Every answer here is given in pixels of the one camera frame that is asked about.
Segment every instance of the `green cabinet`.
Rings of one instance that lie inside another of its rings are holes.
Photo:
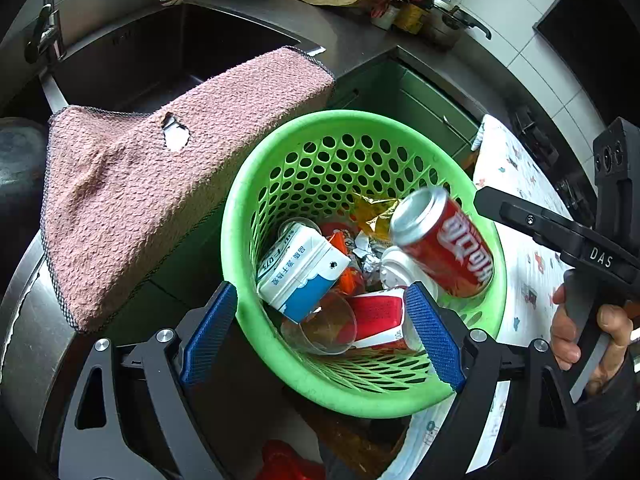
[[[461,165],[479,126],[437,87],[391,59],[341,78],[327,107],[364,110],[407,124]]]

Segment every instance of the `trash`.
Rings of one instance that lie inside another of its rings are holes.
[[[293,223],[260,261],[258,294],[301,322],[340,277],[349,258],[311,227]]]
[[[343,296],[330,290],[300,323],[282,318],[280,333],[296,350],[316,355],[346,352],[356,338],[353,310]]]
[[[400,200],[397,198],[374,198],[354,192],[353,203],[353,215],[358,227],[366,235],[387,242],[390,246],[389,224]]]
[[[418,351],[422,343],[404,311],[402,286],[348,298],[356,319],[355,348]]]
[[[394,243],[452,296],[476,296],[494,275],[489,247],[443,187],[411,193],[395,209],[390,227]]]
[[[411,256],[400,247],[389,247],[380,258],[380,282],[384,288],[409,286],[422,282],[434,300],[438,300],[440,287],[434,282]]]

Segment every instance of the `finger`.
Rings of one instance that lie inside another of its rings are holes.
[[[550,331],[552,336],[566,339],[567,341],[573,341],[576,338],[578,329],[568,316],[564,305],[560,305],[556,309]]]
[[[556,291],[554,292],[553,296],[551,297],[551,300],[556,304],[559,305],[561,303],[564,303],[566,300],[566,294],[564,293],[564,283],[562,285],[560,285]]]
[[[559,337],[551,338],[551,350],[556,358],[567,363],[577,363],[580,359],[580,348],[577,344]]]
[[[612,339],[600,361],[600,366],[610,379],[617,373],[625,359],[626,348],[629,346],[634,326],[626,316],[626,312],[615,305],[600,307],[598,325],[603,332],[609,333]]]

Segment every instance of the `basket hole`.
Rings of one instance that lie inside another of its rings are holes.
[[[475,325],[478,321],[480,321],[482,319],[482,311],[480,312],[476,312],[475,314],[473,314],[473,316],[471,316],[471,318],[469,319],[469,323],[468,326],[473,326]]]
[[[404,149],[404,147],[402,146],[399,146],[396,151],[398,152],[398,157],[400,158],[400,160],[406,162],[406,160],[409,158],[406,154],[406,149]]]
[[[365,148],[373,148],[373,140],[368,135],[363,135],[360,140],[362,141]]]
[[[391,153],[391,145],[386,139],[380,139],[380,149],[385,153]]]

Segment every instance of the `can lid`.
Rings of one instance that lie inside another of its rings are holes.
[[[389,231],[395,245],[406,246],[427,234],[444,210],[447,192],[442,187],[421,187],[399,203]]]

